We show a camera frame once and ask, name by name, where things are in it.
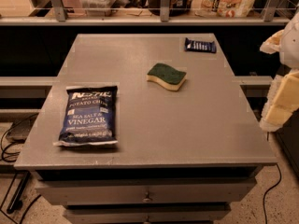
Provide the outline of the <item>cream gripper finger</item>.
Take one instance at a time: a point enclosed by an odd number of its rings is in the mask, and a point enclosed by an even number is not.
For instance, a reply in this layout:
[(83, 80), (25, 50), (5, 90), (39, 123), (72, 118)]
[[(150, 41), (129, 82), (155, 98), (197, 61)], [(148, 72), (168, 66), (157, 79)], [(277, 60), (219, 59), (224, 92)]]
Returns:
[(263, 106), (260, 127), (265, 132), (280, 129), (299, 108), (299, 71), (273, 79)]
[(268, 37), (260, 46), (260, 51), (273, 54), (280, 50), (280, 39), (282, 37), (283, 30), (279, 30), (270, 37)]

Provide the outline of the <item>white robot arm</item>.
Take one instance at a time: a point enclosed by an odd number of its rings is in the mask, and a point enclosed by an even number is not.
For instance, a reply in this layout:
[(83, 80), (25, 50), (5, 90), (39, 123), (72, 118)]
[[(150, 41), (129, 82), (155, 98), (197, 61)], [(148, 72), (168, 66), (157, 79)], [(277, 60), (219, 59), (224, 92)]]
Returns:
[(265, 40), (260, 51), (278, 52), (280, 62), (290, 68), (287, 75), (275, 76), (263, 106), (260, 127), (265, 132), (275, 132), (299, 108), (299, 14), (296, 13), (283, 30)]

